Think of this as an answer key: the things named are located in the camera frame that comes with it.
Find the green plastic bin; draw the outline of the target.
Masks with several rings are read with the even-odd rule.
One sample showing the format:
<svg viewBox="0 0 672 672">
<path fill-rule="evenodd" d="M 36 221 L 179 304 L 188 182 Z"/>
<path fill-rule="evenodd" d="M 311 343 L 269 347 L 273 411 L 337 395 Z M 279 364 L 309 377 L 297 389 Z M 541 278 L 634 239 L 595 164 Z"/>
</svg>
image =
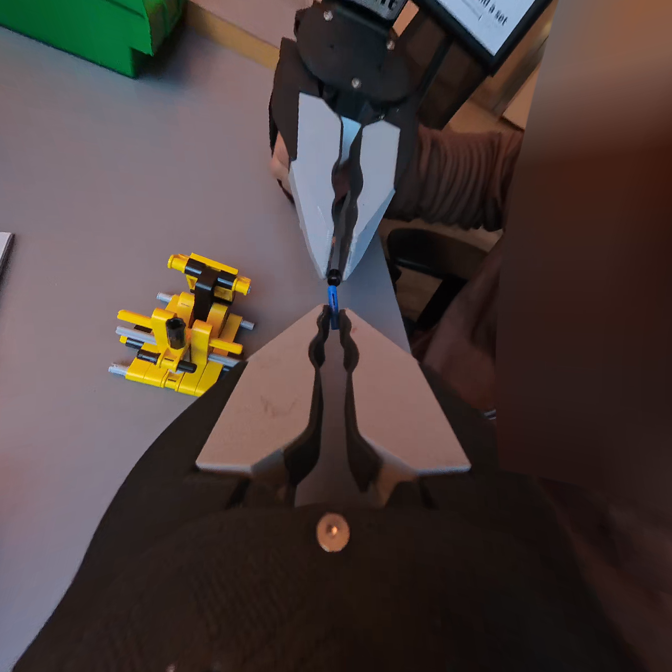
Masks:
<svg viewBox="0 0 672 672">
<path fill-rule="evenodd" d="M 187 1 L 2 1 L 1 26 L 136 79 Z"/>
</svg>

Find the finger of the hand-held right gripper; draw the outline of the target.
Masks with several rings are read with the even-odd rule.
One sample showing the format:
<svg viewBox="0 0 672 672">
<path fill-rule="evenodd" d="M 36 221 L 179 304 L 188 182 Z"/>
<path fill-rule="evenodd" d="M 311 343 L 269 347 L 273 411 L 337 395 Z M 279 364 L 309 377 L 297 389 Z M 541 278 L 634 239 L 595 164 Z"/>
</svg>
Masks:
<svg viewBox="0 0 672 672">
<path fill-rule="evenodd" d="M 326 101 L 298 97 L 297 156 L 290 164 L 290 186 L 310 258 L 318 277 L 327 278 L 333 246 L 333 173 L 348 158 L 354 122 L 337 115 Z"/>
<path fill-rule="evenodd" d="M 400 130 L 378 121 L 362 127 L 349 151 L 349 189 L 336 223 L 336 269 L 351 275 L 395 193 Z"/>
</svg>

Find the black office chair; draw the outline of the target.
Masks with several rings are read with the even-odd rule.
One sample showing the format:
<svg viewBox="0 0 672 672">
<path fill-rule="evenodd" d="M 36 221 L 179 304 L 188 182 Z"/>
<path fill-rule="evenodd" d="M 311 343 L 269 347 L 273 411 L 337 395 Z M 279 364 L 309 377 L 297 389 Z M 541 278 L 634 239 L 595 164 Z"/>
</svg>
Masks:
<svg viewBox="0 0 672 672">
<path fill-rule="evenodd" d="M 386 264 L 396 297 L 403 272 L 438 282 L 432 295 L 417 299 L 414 308 L 400 306 L 409 340 L 437 326 L 488 255 L 463 240 L 424 229 L 394 229 L 387 236 L 386 246 Z"/>
</svg>

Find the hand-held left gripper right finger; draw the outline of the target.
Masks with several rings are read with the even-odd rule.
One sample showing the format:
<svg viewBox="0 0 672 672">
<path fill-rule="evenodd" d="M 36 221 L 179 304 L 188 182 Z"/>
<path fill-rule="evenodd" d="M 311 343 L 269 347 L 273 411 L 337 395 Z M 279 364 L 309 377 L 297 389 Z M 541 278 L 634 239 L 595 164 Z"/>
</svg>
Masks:
<svg viewBox="0 0 672 672">
<path fill-rule="evenodd" d="M 346 447 L 357 488 L 384 506 L 401 484 L 470 471 L 418 361 L 354 311 L 339 317 Z"/>
</svg>

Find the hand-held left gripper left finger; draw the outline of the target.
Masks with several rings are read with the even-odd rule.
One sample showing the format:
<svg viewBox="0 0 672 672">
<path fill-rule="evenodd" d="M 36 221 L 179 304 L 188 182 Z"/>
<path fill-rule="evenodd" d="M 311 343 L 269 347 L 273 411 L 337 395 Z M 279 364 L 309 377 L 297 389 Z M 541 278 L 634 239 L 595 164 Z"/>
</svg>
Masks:
<svg viewBox="0 0 672 672">
<path fill-rule="evenodd" d="M 248 358 L 196 459 L 204 472 L 295 488 L 316 466 L 329 307 L 318 305 Z"/>
</svg>

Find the yellow lego model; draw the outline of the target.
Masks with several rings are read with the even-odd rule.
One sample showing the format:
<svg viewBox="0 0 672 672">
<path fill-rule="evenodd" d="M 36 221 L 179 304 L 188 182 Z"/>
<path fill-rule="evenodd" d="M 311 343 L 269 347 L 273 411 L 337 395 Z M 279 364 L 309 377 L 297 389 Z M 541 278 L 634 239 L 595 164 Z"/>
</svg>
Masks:
<svg viewBox="0 0 672 672">
<path fill-rule="evenodd" d="M 251 281 L 238 269 L 202 255 L 173 255 L 167 266 L 183 275 L 188 291 L 160 292 L 151 315 L 119 311 L 120 342 L 134 352 L 130 364 L 111 364 L 108 372 L 131 382 L 200 397 L 241 363 L 241 330 L 255 324 L 232 312 L 237 295 L 247 296 Z"/>
</svg>

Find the person's right forearm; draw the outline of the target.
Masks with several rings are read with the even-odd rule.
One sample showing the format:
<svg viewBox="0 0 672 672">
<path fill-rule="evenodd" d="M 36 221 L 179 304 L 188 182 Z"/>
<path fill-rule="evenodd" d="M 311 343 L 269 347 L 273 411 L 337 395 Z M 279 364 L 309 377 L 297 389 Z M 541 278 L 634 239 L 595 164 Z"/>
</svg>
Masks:
<svg viewBox="0 0 672 672">
<path fill-rule="evenodd" d="M 385 213 L 391 220 L 505 228 L 522 131 L 417 129 L 413 157 Z"/>
</svg>

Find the person's right hand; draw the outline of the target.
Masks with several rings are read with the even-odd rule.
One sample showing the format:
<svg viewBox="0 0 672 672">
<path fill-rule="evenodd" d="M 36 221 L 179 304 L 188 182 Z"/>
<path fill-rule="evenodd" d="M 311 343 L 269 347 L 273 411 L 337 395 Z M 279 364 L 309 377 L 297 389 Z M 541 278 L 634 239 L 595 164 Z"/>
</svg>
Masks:
<svg viewBox="0 0 672 672">
<path fill-rule="evenodd" d="M 270 170 L 285 197 L 287 197 L 288 201 L 294 205 L 294 197 L 292 195 L 290 184 L 290 163 L 290 156 L 284 143 L 284 139 L 281 134 L 278 134 L 272 149 Z"/>
</svg>

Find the person's torso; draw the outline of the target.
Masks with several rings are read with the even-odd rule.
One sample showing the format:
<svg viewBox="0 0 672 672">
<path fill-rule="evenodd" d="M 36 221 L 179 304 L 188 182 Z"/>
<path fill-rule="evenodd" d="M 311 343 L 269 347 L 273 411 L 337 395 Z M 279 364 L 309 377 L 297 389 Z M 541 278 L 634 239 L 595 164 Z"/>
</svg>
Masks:
<svg viewBox="0 0 672 672">
<path fill-rule="evenodd" d="M 480 411 L 497 407 L 495 341 L 503 243 L 497 243 L 413 353 Z M 671 670 L 671 517 L 631 500 L 539 479 L 584 576 L 648 671 Z"/>
</svg>

